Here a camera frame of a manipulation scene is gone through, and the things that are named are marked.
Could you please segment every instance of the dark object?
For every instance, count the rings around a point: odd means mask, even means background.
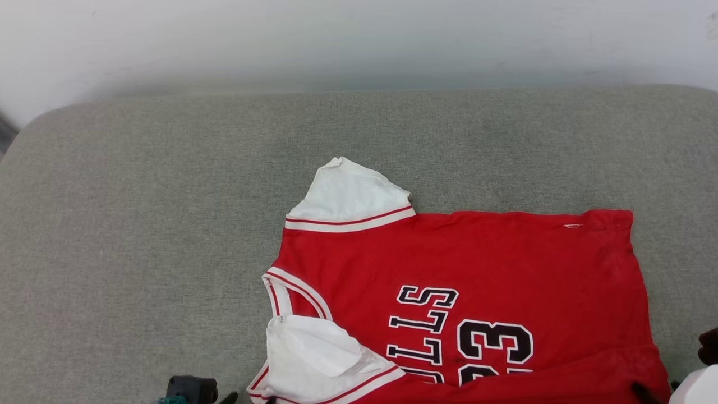
[[[17,136],[17,132],[0,121],[0,156],[7,152],[8,147],[15,140],[15,136]]]
[[[656,398],[651,391],[643,387],[640,383],[633,383],[630,389],[635,394],[640,404],[663,404],[658,398]]]
[[[698,350],[698,359],[708,366],[718,364],[718,329],[712,329],[698,337],[701,349]]]
[[[225,397],[224,400],[220,401],[220,404],[235,404],[237,402],[237,399],[239,399],[239,394],[237,394],[236,391],[233,391],[229,393],[229,395]]]
[[[181,395],[188,404],[212,404],[217,401],[217,380],[189,375],[172,376],[167,385],[167,397]]]

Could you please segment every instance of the white sleeve cap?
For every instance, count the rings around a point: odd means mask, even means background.
[[[288,219],[324,222],[362,220],[410,206],[410,192],[346,157],[317,170],[304,200]]]

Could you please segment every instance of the gray fabric surface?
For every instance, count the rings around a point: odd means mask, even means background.
[[[2,402],[243,389],[284,214],[345,155],[419,212],[635,211],[673,379],[718,326],[718,94],[676,86],[141,98],[30,124],[0,162]]]

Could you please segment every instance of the red jersey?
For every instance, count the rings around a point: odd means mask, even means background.
[[[405,373],[353,401],[632,403],[632,381],[667,396],[631,212],[416,214],[408,197],[334,159],[264,277],[275,315],[334,321]]]

